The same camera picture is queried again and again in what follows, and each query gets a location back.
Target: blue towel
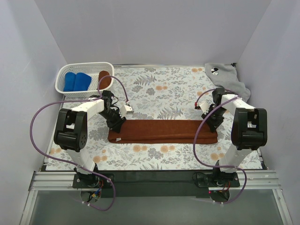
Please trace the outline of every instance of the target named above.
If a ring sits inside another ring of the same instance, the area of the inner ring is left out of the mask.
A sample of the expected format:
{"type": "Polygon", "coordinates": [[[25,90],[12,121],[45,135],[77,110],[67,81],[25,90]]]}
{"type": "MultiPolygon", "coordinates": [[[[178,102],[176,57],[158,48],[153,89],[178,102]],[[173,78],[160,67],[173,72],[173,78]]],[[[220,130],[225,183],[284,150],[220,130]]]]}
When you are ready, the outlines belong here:
{"type": "Polygon", "coordinates": [[[74,84],[74,90],[73,91],[88,90],[91,81],[92,81],[92,78],[89,75],[86,75],[84,73],[76,74],[76,79],[75,79],[75,84],[74,84]]]}
{"type": "Polygon", "coordinates": [[[68,72],[65,75],[65,87],[64,91],[73,91],[75,84],[76,74],[72,72],[68,72]]]}

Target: gray cloth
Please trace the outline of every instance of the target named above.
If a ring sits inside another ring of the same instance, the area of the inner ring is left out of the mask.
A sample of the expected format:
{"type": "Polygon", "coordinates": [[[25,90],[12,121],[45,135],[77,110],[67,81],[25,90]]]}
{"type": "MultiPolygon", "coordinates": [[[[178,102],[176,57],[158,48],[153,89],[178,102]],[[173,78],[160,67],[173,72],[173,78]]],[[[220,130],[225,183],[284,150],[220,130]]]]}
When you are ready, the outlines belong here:
{"type": "Polygon", "coordinates": [[[235,67],[219,63],[206,63],[205,73],[216,86],[222,86],[225,89],[232,90],[247,102],[251,92],[245,87],[245,84],[239,82],[235,67]]]}

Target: brown rolled towel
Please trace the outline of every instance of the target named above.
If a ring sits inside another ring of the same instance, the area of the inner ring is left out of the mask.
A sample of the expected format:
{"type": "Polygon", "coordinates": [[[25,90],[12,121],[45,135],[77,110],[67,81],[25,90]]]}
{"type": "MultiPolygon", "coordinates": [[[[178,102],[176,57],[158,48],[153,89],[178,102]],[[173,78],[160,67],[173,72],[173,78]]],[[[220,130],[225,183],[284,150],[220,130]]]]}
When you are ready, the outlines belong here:
{"type": "MultiPolygon", "coordinates": [[[[127,120],[118,134],[109,131],[112,143],[193,143],[202,120],[127,120]]],[[[202,127],[197,144],[217,143],[217,132],[211,132],[207,124],[202,127]]]]}
{"type": "MultiPolygon", "coordinates": [[[[107,71],[104,71],[104,70],[101,71],[101,72],[99,73],[98,82],[100,81],[100,79],[101,79],[102,77],[108,76],[108,75],[109,75],[109,73],[108,73],[107,71]]],[[[107,87],[111,84],[111,82],[112,82],[112,78],[111,78],[111,77],[106,77],[106,78],[104,78],[104,79],[101,81],[101,84],[100,84],[100,90],[107,88],[107,87]]]]}

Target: white basket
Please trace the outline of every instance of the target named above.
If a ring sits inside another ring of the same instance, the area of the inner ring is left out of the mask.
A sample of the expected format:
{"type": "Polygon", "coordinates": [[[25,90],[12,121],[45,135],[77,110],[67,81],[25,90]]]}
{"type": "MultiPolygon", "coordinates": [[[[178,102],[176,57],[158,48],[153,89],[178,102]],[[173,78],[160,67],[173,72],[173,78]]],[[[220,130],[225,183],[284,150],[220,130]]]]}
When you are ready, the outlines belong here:
{"type": "MultiPolygon", "coordinates": [[[[68,64],[59,70],[55,81],[55,89],[59,93],[62,93],[69,98],[84,98],[84,97],[89,97],[91,95],[98,95],[98,91],[97,91],[98,78],[99,78],[99,73],[103,70],[107,71],[110,76],[114,76],[113,65],[108,62],[88,62],[88,63],[68,64]],[[85,73],[89,75],[92,78],[92,81],[90,83],[88,90],[63,91],[65,87],[65,76],[66,73],[68,72],[73,72],[75,74],[85,73]]],[[[113,80],[114,79],[112,79],[110,85],[107,88],[101,90],[109,89],[113,84],[113,80]]]]}

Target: white wall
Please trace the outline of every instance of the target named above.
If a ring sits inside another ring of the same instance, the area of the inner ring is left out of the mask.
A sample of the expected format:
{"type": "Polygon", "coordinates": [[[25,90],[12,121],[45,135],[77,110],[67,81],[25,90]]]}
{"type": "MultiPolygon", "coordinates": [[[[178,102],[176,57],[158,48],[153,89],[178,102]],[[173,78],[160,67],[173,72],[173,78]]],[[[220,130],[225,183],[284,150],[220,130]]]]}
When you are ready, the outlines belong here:
{"type": "Polygon", "coordinates": [[[237,62],[270,0],[35,0],[68,63],[237,62]]]}
{"type": "Polygon", "coordinates": [[[238,61],[250,104],[268,111],[262,156],[276,169],[293,223],[300,224],[300,1],[272,0],[238,61]]]}
{"type": "MultiPolygon", "coordinates": [[[[30,120],[38,108],[61,99],[54,80],[66,61],[34,0],[1,0],[0,30],[0,224],[16,225],[33,171],[43,162],[30,143],[30,120]]],[[[57,110],[52,107],[35,123],[43,150],[57,110]]]]}

